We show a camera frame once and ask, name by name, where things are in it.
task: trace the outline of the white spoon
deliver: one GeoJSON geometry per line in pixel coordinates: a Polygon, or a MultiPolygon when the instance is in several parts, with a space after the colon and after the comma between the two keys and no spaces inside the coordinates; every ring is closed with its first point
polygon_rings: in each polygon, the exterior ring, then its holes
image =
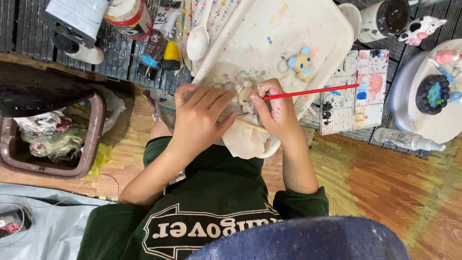
{"type": "Polygon", "coordinates": [[[201,23],[189,33],[186,52],[189,59],[194,62],[200,61],[205,56],[210,43],[206,25],[210,10],[212,9],[212,4],[212,0],[207,0],[207,5],[203,9],[202,15],[204,17],[201,23]]]}

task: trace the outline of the black bottle cap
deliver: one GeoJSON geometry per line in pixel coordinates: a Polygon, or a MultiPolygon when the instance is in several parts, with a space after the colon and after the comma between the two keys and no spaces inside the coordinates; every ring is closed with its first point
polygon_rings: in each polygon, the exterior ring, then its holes
{"type": "Polygon", "coordinates": [[[163,60],[162,68],[166,70],[179,70],[180,62],[176,60],[163,60]]]}
{"type": "Polygon", "coordinates": [[[69,54],[77,53],[80,49],[78,43],[62,34],[56,34],[56,36],[53,38],[53,43],[58,48],[58,50],[62,50],[69,54]]]}
{"type": "Polygon", "coordinates": [[[149,67],[144,63],[138,64],[138,69],[136,70],[136,74],[140,75],[141,77],[148,78],[150,80],[154,80],[156,78],[157,70],[153,67],[149,67]]]}

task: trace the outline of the yellow plastic bag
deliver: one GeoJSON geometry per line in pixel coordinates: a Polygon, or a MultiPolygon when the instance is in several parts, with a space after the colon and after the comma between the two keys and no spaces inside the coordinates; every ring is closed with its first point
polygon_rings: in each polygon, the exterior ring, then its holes
{"type": "Polygon", "coordinates": [[[112,157],[112,145],[107,146],[104,143],[100,143],[93,167],[91,167],[91,170],[82,179],[85,180],[91,177],[101,176],[101,167],[107,163],[112,162],[113,160],[114,158],[112,157]]]}

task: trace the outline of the hand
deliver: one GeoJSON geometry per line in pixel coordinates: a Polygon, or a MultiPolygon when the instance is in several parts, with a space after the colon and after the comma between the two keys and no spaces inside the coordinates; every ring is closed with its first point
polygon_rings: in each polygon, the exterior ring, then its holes
{"type": "Polygon", "coordinates": [[[217,124],[218,117],[236,95],[236,91],[201,87],[186,102],[185,93],[195,89],[195,84],[183,84],[175,93],[175,131],[168,145],[168,148],[173,148],[177,154],[186,156],[191,161],[220,139],[239,115],[235,111],[217,124]]]}
{"type": "Polygon", "coordinates": [[[283,93],[285,92],[282,90],[279,80],[272,78],[260,83],[257,89],[250,95],[250,98],[266,130],[281,140],[282,144],[285,144],[291,140],[300,138],[300,136],[303,137],[303,131],[293,108],[292,97],[271,99],[269,101],[271,111],[267,103],[263,100],[265,95],[270,96],[283,93]]]}

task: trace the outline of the left hand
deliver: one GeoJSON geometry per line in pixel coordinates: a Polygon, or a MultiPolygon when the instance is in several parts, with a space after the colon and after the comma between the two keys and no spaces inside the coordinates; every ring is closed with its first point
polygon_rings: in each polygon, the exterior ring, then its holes
{"type": "Polygon", "coordinates": [[[236,95],[236,91],[201,87],[189,101],[185,101],[185,93],[195,89],[195,84],[183,84],[175,93],[175,130],[167,147],[190,160],[220,139],[239,115],[235,111],[221,123],[217,123],[218,117],[236,95]]]}

